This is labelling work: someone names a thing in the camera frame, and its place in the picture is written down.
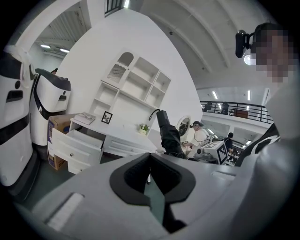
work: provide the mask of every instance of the white shelf unit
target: white shelf unit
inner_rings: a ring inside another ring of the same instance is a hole
[[[148,118],[160,107],[170,82],[153,64],[124,49],[101,78],[89,113],[102,118],[108,111],[133,126],[145,123],[151,127],[155,117]]]
[[[152,83],[136,75],[134,72],[130,72],[124,82],[122,90],[144,101],[151,85]]]
[[[165,93],[169,87],[171,80],[162,72],[159,72],[155,82],[154,87],[161,90],[163,93]]]
[[[153,86],[149,95],[146,98],[146,103],[154,106],[155,108],[159,108],[161,102],[163,101],[164,96],[165,93],[163,91]]]
[[[153,66],[144,58],[139,57],[131,71],[140,76],[142,79],[153,83],[158,73],[158,68]]]
[[[105,111],[110,111],[119,89],[101,82],[100,87],[90,107],[90,114],[102,117]]]

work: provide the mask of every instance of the drawer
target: drawer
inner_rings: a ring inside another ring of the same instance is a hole
[[[52,143],[54,154],[66,161],[73,159],[89,165],[100,162],[101,146],[103,141],[72,130],[66,135],[52,130]]]
[[[80,163],[80,162],[73,161],[73,160],[69,160],[67,162],[67,168],[68,168],[69,172],[74,173],[74,174],[78,174],[79,172],[81,172],[84,169],[87,169],[89,167],[90,167],[90,165],[88,165],[88,164]]]
[[[134,144],[132,142],[126,142],[124,140],[107,136],[103,144],[103,151],[123,157],[150,152],[148,149],[133,145]]]

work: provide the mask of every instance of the small potted plant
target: small potted plant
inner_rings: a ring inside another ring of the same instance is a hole
[[[140,124],[139,126],[140,126],[139,133],[146,135],[147,131],[149,130],[149,126],[147,124],[143,124],[143,123]]]

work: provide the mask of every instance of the book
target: book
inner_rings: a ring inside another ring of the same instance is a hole
[[[93,120],[96,119],[96,117],[89,113],[83,112],[83,113],[76,114],[74,119],[89,125]]]

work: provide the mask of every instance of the gray floor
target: gray floor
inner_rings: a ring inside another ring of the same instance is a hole
[[[102,156],[101,164],[107,163],[115,160],[114,156]],[[32,210],[34,205],[45,196],[47,193],[51,192],[53,189],[58,187],[60,184],[64,183],[74,174],[68,171],[68,164],[65,163],[64,166],[58,171],[55,170],[46,161],[41,161],[39,171],[35,183],[23,202],[23,206],[28,210]],[[159,190],[153,178],[151,178],[151,183],[146,184],[144,194],[151,199],[151,212],[156,217],[156,219],[162,223],[164,214],[164,195]]]

